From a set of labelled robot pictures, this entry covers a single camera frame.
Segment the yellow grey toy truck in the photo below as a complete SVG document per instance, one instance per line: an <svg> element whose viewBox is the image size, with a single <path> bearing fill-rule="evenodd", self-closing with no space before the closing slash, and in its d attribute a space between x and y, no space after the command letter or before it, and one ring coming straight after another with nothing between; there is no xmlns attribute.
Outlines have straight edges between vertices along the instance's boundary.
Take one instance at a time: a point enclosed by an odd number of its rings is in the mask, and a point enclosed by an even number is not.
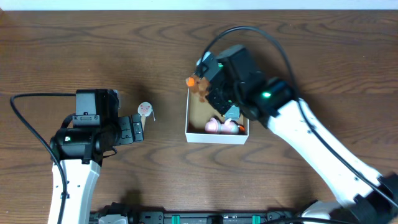
<svg viewBox="0 0 398 224"><path fill-rule="evenodd" d="M230 119L232 121L237 121L240 119L240 115L240 108L238 106L232 105L223 116L225 120Z"/></svg>

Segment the brown plush with orange top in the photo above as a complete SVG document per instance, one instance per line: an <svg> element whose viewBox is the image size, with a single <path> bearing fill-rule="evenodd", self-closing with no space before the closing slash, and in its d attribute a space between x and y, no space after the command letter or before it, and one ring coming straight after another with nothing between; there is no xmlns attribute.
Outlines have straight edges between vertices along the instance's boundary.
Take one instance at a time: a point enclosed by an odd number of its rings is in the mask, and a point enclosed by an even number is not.
<svg viewBox="0 0 398 224"><path fill-rule="evenodd" d="M201 103L207 103L207 96L209 94L208 87L209 81L206 78L200 78L196 74L191 75L185 80L186 85L190 92L196 96Z"/></svg>

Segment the pink duck toy with hat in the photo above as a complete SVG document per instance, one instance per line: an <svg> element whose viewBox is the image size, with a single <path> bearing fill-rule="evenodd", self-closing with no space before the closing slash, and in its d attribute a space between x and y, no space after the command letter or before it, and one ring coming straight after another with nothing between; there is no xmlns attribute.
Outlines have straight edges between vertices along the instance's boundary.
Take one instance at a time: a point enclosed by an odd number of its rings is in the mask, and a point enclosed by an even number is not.
<svg viewBox="0 0 398 224"><path fill-rule="evenodd" d="M237 135L239 133L244 133L245 128L244 126L236 123L231 118L221 123L216 118L211 118L205 124L205 132L210 134L230 134L230 135Z"/></svg>

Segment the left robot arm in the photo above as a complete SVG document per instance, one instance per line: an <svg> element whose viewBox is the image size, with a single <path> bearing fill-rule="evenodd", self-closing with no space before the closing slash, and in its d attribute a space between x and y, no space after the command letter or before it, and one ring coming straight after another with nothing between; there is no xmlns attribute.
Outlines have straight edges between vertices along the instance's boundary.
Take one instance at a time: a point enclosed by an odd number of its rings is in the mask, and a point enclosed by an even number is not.
<svg viewBox="0 0 398 224"><path fill-rule="evenodd" d="M117 90L78 90L75 96L75 113L50 140L60 164L52 169L49 223L88 223L105 152L144 139L139 114L118 115Z"/></svg>

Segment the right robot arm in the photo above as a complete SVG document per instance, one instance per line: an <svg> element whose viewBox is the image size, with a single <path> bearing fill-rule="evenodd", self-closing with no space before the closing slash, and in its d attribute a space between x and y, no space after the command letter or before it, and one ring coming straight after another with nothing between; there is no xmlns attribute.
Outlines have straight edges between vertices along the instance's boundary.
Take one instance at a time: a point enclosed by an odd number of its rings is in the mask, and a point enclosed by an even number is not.
<svg viewBox="0 0 398 224"><path fill-rule="evenodd" d="M383 176L358 159L291 85L266 78L244 46L204 53L197 74L208 82L206 99L214 109L225 114L237 106L292 146L332 191L334 202L314 202L294 222L389 223L397 217L397 175Z"/></svg>

